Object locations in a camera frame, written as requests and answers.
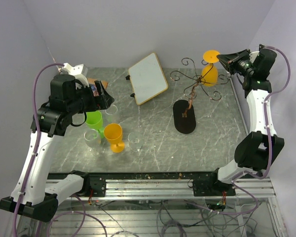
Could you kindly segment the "green plastic wine glass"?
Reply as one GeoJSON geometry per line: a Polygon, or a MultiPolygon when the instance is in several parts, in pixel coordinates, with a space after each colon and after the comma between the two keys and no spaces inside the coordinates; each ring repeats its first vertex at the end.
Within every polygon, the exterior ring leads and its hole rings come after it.
{"type": "Polygon", "coordinates": [[[104,138],[104,121],[100,111],[87,112],[86,124],[90,129],[99,132],[101,138],[104,138]]]}

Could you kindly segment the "orange plastic wine glass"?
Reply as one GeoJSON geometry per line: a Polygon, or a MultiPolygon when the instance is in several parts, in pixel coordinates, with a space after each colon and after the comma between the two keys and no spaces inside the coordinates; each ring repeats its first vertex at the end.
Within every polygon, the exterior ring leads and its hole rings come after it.
{"type": "Polygon", "coordinates": [[[119,124],[108,124],[104,129],[104,137],[110,143],[111,150],[114,153],[121,153],[124,150],[123,130],[119,124]]]}

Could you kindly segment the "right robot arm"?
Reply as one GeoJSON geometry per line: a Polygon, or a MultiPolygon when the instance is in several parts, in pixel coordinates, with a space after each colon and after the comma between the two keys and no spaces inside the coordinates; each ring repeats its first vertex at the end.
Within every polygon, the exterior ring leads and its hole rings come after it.
{"type": "Polygon", "coordinates": [[[271,115],[270,99],[276,92],[267,79],[280,52],[261,44],[255,52],[245,49],[217,55],[228,73],[243,77],[242,88],[249,107],[250,129],[236,147],[234,159],[212,173],[207,188],[215,196],[229,189],[235,180],[244,175],[266,178],[284,147],[284,139],[277,135],[271,115]]]}

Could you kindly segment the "clear wine glass front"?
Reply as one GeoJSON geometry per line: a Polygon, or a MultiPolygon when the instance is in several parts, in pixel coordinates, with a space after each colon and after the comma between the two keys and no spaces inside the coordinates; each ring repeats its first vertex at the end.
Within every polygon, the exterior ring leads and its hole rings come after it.
{"type": "Polygon", "coordinates": [[[91,149],[91,153],[95,157],[104,154],[105,148],[103,147],[102,138],[97,130],[90,129],[84,133],[84,140],[86,145],[91,149]]]}

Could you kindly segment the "clear wine glass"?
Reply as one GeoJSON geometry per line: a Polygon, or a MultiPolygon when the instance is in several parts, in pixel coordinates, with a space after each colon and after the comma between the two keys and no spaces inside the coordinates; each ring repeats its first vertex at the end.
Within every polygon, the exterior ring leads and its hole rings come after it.
{"type": "Polygon", "coordinates": [[[95,157],[104,154],[105,148],[103,147],[102,138],[97,130],[90,129],[84,133],[84,140],[86,145],[91,149],[91,153],[95,157]]]}
{"type": "Polygon", "coordinates": [[[118,108],[116,105],[111,105],[105,110],[105,115],[108,123],[118,123],[118,108]]]}

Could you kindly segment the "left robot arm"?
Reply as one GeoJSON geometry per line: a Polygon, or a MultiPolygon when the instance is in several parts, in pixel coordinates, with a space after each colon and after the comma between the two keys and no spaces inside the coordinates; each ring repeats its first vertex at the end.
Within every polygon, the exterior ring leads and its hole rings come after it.
{"type": "Polygon", "coordinates": [[[31,142],[21,176],[11,195],[0,200],[1,210],[49,222],[58,205],[68,197],[90,192],[90,176],[82,171],[71,171],[49,188],[45,185],[56,146],[64,138],[67,127],[73,125],[73,116],[106,110],[114,102],[99,80],[94,86],[97,95],[90,85],[83,85],[72,75],[53,78],[49,99],[37,111],[39,124],[31,125],[31,142]]]}

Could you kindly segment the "clear ribbed glass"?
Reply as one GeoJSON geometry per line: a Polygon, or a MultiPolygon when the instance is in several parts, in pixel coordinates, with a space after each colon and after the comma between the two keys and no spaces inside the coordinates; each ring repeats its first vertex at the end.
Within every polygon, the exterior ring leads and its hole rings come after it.
{"type": "Polygon", "coordinates": [[[128,135],[128,143],[132,151],[139,152],[143,146],[143,138],[139,132],[131,132],[128,135]]]}

